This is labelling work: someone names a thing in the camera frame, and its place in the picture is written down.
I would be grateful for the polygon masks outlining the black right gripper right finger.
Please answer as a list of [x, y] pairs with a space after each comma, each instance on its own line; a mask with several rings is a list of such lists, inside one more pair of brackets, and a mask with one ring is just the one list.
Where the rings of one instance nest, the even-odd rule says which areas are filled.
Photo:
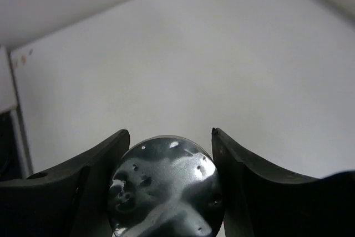
[[211, 141], [226, 236], [354, 235], [354, 171], [313, 178], [269, 162], [219, 128]]

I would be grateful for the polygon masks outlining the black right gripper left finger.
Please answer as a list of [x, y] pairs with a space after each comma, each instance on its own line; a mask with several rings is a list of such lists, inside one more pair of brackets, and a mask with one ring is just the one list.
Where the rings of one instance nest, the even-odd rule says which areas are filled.
[[129, 144], [120, 130], [27, 179], [1, 182], [1, 236], [111, 236], [109, 183]]

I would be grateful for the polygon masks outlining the blue label shaker jar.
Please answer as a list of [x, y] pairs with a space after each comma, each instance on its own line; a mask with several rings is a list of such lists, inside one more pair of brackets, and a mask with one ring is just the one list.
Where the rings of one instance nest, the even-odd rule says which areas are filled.
[[174, 135], [130, 148], [111, 175], [108, 218], [114, 236], [216, 236], [224, 204], [212, 158]]

